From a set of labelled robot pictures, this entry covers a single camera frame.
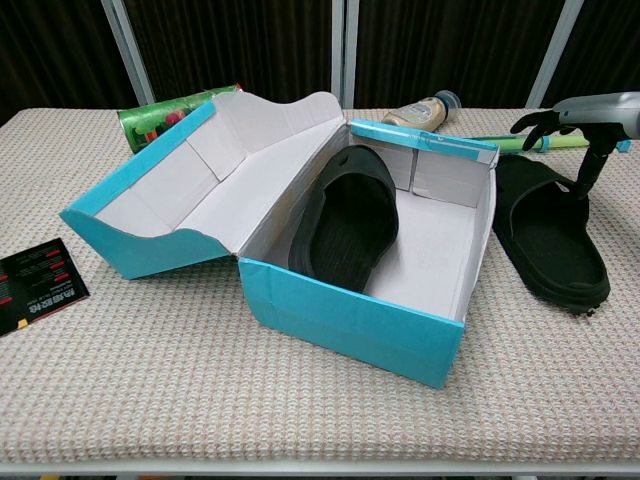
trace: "black pamphlet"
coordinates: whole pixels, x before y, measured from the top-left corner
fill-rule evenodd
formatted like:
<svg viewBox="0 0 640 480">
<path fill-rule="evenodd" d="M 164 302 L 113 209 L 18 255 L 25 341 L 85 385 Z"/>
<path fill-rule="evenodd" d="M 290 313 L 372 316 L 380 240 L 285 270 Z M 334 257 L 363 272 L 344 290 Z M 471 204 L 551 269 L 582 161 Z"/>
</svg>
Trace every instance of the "black pamphlet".
<svg viewBox="0 0 640 480">
<path fill-rule="evenodd" d="M 89 296 L 62 240 L 0 260 L 0 335 Z"/>
</svg>

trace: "black curtain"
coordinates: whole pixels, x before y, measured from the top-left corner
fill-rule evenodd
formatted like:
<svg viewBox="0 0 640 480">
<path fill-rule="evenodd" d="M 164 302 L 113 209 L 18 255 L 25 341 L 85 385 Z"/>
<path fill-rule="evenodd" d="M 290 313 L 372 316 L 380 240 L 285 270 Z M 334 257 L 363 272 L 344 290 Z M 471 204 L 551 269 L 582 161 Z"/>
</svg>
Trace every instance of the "black curtain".
<svg viewBox="0 0 640 480">
<path fill-rule="evenodd" d="M 640 90 L 640 2 L 586 0 L 544 97 Z"/>
<path fill-rule="evenodd" d="M 125 4 L 158 100 L 234 83 L 276 102 L 330 89 L 330 0 Z"/>
<path fill-rule="evenodd" d="M 397 107 L 449 89 L 466 107 L 523 107 L 563 2 L 360 2 L 355 106 Z"/>
<path fill-rule="evenodd" d="M 24 108 L 137 105 L 98 0 L 2 0 L 0 69 L 0 125 Z"/>
</svg>

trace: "shoe box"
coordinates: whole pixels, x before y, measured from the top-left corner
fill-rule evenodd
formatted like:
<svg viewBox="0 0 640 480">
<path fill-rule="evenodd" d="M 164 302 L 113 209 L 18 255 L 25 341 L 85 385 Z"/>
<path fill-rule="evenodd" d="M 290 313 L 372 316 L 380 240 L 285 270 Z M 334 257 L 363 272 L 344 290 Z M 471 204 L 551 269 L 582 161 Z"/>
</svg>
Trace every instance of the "shoe box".
<svg viewBox="0 0 640 480">
<path fill-rule="evenodd" d="M 355 293 L 288 270 L 314 180 L 365 144 L 396 185 L 396 242 Z M 495 145 L 367 120 L 318 92 L 205 103 L 60 213 L 123 277 L 238 259 L 255 318 L 441 388 L 464 331 L 495 206 Z"/>
</svg>

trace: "bottle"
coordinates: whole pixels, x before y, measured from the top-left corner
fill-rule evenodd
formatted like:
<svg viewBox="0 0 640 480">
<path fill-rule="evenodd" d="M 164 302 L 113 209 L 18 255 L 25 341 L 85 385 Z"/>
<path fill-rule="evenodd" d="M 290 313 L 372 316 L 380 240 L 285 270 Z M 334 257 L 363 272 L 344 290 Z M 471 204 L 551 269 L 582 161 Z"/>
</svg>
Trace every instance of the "bottle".
<svg viewBox="0 0 640 480">
<path fill-rule="evenodd" d="M 382 121 L 401 127 L 434 131 L 447 118 L 453 118 L 462 106 L 458 96 L 449 90 L 440 90 L 433 97 L 406 105 L 387 113 Z"/>
</svg>

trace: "green cylinder container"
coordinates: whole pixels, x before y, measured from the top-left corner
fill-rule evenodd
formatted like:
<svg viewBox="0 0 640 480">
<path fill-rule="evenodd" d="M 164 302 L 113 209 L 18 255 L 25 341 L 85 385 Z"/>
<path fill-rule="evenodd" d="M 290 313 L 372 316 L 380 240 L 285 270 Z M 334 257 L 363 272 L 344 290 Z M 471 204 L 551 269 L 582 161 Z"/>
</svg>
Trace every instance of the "green cylinder container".
<svg viewBox="0 0 640 480">
<path fill-rule="evenodd" d="M 211 97 L 242 90 L 240 85 L 213 88 L 201 93 L 118 112 L 120 124 L 133 153 L 138 153 Z"/>
</svg>

